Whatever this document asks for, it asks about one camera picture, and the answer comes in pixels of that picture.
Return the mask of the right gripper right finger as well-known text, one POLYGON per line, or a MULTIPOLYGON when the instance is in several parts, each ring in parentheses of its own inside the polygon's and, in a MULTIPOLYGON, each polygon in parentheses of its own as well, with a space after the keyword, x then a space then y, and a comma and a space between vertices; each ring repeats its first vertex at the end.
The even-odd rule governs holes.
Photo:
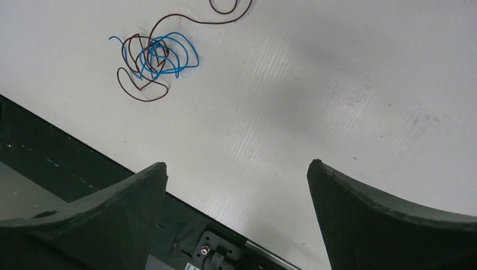
POLYGON ((423 206, 313 160, 307 180, 332 269, 475 269, 476 218, 423 206))

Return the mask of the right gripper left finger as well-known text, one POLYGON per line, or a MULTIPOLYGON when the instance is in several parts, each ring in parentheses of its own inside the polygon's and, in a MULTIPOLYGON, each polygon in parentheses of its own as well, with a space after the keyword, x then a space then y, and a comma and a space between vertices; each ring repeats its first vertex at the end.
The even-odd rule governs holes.
POLYGON ((1 221, 1 268, 145 269, 167 181, 158 162, 74 202, 1 221))

